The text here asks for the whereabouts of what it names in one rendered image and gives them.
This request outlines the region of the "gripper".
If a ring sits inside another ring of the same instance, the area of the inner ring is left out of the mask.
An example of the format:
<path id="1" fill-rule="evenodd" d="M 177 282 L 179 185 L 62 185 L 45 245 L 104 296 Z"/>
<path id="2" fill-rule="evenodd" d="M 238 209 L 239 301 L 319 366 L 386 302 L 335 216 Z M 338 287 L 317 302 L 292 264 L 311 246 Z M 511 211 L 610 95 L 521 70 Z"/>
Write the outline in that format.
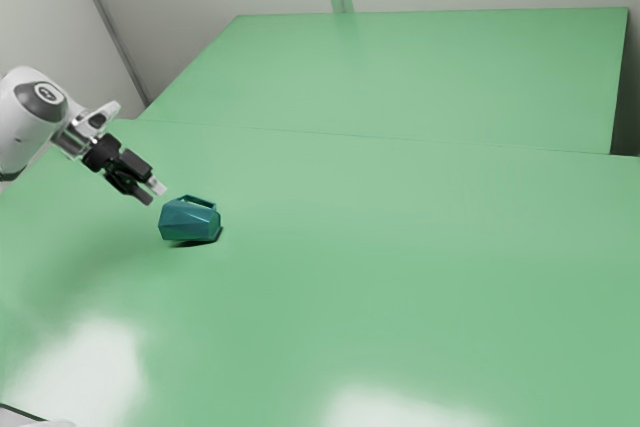
<path id="1" fill-rule="evenodd" d="M 111 134 L 102 135 L 82 158 L 82 163 L 92 172 L 99 172 L 119 156 L 125 172 L 114 170 L 104 174 L 104 178 L 118 192 L 133 197 L 148 206 L 152 196 L 140 185 L 144 185 L 154 195 L 163 195 L 167 188 L 153 174 L 152 167 L 129 149 L 120 154 L 121 142 Z"/>

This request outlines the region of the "teal faceted mug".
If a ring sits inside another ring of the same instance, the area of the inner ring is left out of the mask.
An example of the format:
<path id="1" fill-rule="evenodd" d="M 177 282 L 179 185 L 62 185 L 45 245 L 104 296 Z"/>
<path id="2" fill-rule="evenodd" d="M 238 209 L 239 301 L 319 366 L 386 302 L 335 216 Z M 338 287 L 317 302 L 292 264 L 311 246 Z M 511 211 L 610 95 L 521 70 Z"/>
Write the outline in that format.
<path id="1" fill-rule="evenodd" d="M 183 195 L 162 206 L 157 226 L 166 241 L 215 242 L 222 219 L 214 202 Z"/>

